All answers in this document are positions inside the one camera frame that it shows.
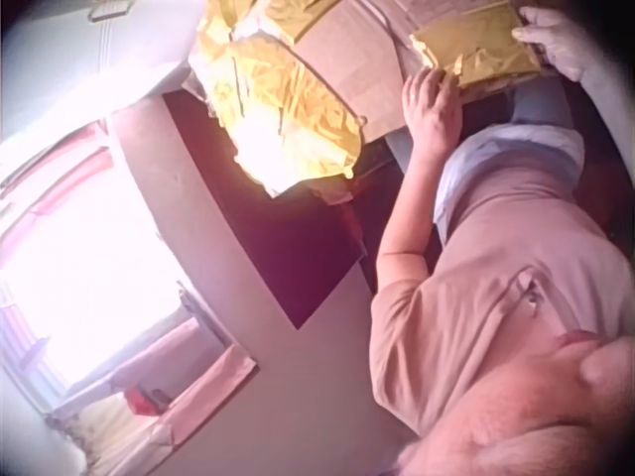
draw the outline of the pink curtain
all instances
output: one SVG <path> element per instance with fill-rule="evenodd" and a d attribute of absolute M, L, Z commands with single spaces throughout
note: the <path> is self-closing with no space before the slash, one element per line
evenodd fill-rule
<path fill-rule="evenodd" d="M 149 474 L 183 445 L 256 368 L 245 350 L 230 346 L 144 433 L 109 476 Z"/>

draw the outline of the gloved hand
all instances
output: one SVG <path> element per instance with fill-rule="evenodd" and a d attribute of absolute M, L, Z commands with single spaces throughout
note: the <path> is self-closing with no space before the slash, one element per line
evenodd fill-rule
<path fill-rule="evenodd" d="M 581 82 L 602 58 L 602 51 L 586 30 L 557 10 L 523 7 L 529 25 L 516 28 L 518 41 L 542 45 L 549 62 L 571 81 Z"/>

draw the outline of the man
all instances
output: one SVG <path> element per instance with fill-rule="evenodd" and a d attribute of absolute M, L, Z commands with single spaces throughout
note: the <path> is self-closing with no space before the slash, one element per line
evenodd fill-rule
<path fill-rule="evenodd" d="M 521 13 L 514 36 L 581 82 L 633 177 L 618 68 L 564 15 Z M 377 258 L 370 368 L 377 402 L 421 437 L 407 476 L 594 474 L 635 415 L 633 276 L 573 201 L 581 137 L 552 80 L 513 99 L 512 124 L 457 147 L 455 81 L 422 69 L 404 86 L 414 147 Z"/>

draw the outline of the floor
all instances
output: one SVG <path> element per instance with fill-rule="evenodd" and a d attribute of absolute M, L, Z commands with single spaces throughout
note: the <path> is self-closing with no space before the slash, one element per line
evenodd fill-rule
<path fill-rule="evenodd" d="M 630 259 L 635 248 L 635 190 L 590 98 L 579 85 L 568 81 L 565 90 L 575 128 L 584 137 L 586 145 L 586 162 L 576 199 L 611 242 Z M 463 137 L 507 120 L 508 106 L 504 94 L 471 103 L 464 107 Z M 363 230 L 367 253 L 361 267 L 368 285 L 375 292 L 374 262 L 403 174 L 383 139 L 364 147 L 356 171 L 362 178 L 357 185 L 353 207 Z M 435 231 L 426 251 L 431 270 L 441 249 Z"/>

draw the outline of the wall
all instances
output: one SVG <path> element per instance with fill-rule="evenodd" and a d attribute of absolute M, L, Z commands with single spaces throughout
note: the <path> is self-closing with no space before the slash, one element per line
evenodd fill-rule
<path fill-rule="evenodd" d="M 110 128 L 165 241 L 260 366 L 155 476 L 381 472 L 411 434 L 372 399 L 371 294 L 359 267 L 296 330 L 232 234 L 164 101 L 144 100 Z"/>
<path fill-rule="evenodd" d="M 0 423 L 2 462 L 20 476 L 75 476 L 84 468 L 83 453 L 45 425 L 3 368 Z"/>

